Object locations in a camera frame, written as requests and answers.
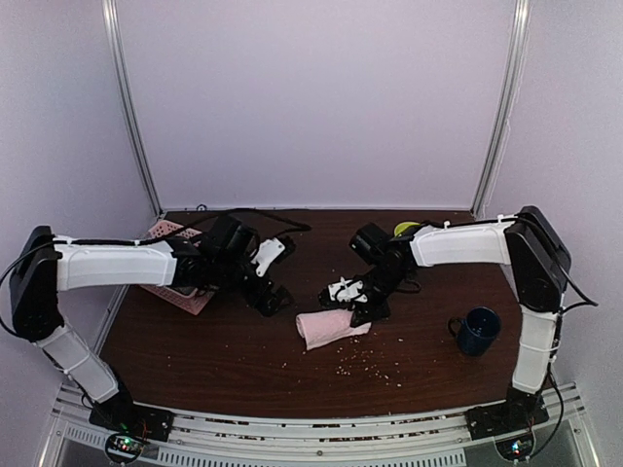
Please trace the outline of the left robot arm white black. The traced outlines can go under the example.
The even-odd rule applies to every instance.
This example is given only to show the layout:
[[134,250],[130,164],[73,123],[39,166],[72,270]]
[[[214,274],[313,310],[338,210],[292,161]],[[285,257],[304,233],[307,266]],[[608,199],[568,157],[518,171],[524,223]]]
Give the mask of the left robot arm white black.
[[121,379],[68,324],[57,295],[73,289],[148,285],[211,293],[238,290],[247,304],[272,316],[291,302],[270,279],[270,266],[295,249],[286,235],[261,240],[231,215],[190,238],[173,231],[138,240],[77,239],[35,228],[2,279],[9,283],[12,323],[4,329],[39,348],[90,398],[120,432],[133,430],[140,412]]

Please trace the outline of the pink towel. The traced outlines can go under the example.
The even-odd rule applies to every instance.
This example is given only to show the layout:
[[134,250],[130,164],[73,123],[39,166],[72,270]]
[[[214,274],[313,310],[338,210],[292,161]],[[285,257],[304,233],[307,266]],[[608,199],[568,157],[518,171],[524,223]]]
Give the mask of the pink towel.
[[321,348],[334,341],[367,334],[371,323],[351,327],[353,312],[333,309],[311,313],[300,313],[295,318],[296,329],[304,340],[306,351]]

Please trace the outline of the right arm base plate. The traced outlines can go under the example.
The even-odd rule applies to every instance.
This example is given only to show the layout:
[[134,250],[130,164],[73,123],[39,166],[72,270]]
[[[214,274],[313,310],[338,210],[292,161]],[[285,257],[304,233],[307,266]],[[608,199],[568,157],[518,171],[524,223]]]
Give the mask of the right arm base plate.
[[468,410],[464,416],[473,441],[529,431],[536,424],[550,419],[543,405],[528,412],[521,406],[509,406],[506,403],[478,406]]

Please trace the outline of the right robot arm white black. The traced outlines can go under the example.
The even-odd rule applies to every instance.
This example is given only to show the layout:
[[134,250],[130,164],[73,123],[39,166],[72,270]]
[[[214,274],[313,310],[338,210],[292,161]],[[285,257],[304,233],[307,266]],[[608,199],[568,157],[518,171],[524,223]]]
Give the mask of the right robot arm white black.
[[570,254],[541,211],[491,222],[425,222],[400,236],[376,225],[350,242],[354,319],[378,322],[358,377],[357,414],[416,413],[502,401],[499,421],[521,428],[556,353],[571,285]]

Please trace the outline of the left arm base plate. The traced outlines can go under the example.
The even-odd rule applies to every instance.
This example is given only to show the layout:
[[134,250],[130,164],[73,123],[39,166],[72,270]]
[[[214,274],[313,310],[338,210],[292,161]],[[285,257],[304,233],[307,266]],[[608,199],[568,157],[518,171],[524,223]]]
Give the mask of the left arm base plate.
[[92,409],[89,423],[113,432],[131,434],[140,440],[167,442],[174,421],[174,414],[164,409],[137,405],[134,423],[113,423],[98,409]]

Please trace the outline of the pink plastic basket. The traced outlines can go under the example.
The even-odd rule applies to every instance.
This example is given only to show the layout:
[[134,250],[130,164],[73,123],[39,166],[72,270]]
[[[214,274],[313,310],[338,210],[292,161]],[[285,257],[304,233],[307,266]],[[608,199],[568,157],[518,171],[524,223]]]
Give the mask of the pink plastic basket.
[[181,224],[159,220],[145,239],[154,240],[154,246],[167,246],[174,263],[171,277],[162,284],[141,284],[140,287],[171,305],[199,315],[214,295],[207,285],[203,289],[204,262],[200,250],[192,243],[188,231]]

